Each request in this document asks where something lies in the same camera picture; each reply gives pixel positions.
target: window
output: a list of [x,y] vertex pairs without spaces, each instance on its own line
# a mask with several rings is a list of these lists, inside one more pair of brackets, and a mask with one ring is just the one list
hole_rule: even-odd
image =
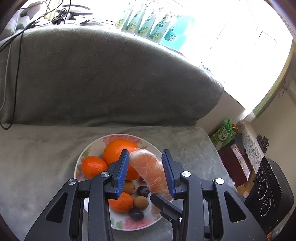
[[[91,8],[93,15],[85,18],[107,20],[112,28],[130,1],[71,2]],[[278,14],[264,0],[164,1],[195,19],[179,51],[209,68],[225,90],[251,112],[276,81],[291,48],[292,36]]]

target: sofa backrest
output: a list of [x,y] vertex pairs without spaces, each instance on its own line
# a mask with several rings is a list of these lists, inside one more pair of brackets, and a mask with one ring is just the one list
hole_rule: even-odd
[[[19,37],[12,43],[7,100],[11,121]],[[0,54],[0,106],[8,47]],[[102,26],[48,26],[24,34],[14,123],[107,122],[194,125],[223,94],[203,66],[161,45]]]

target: blue gripper pad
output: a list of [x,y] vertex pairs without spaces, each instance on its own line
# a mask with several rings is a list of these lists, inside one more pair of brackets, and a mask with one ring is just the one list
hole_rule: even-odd
[[129,153],[127,150],[122,150],[115,170],[112,175],[112,186],[116,187],[115,195],[117,198],[122,194],[124,183],[126,181],[126,174],[128,172]]
[[176,187],[175,187],[175,179],[180,178],[179,176],[174,177],[172,165],[174,165],[173,158],[169,152],[169,150],[164,150],[161,160],[163,162],[163,170],[165,171],[165,179],[168,185],[168,191],[172,195],[172,198],[175,198],[176,195]]

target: gray blanket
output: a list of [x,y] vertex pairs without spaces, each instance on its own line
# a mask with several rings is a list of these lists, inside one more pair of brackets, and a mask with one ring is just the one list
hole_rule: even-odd
[[[13,125],[9,131],[0,129],[0,213],[20,240],[62,185],[73,177],[83,149],[113,133],[141,137],[160,151],[168,148],[186,170],[207,180],[221,177],[233,187],[209,137],[199,127]],[[87,240],[84,217],[83,239]],[[161,219],[140,231],[113,230],[113,234],[115,240],[171,241],[172,228]]]

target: speaker grille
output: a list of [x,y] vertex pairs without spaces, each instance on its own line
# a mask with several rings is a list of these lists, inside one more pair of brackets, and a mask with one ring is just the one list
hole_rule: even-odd
[[281,198],[282,198],[282,191],[281,191],[281,187],[279,185],[279,181],[277,180],[274,171],[272,170],[270,164],[268,163],[267,159],[265,157],[262,158],[262,166],[265,170],[266,176],[267,176],[267,180],[269,183],[269,187],[271,189],[272,192],[272,197],[274,200],[274,206],[275,208],[278,207]]

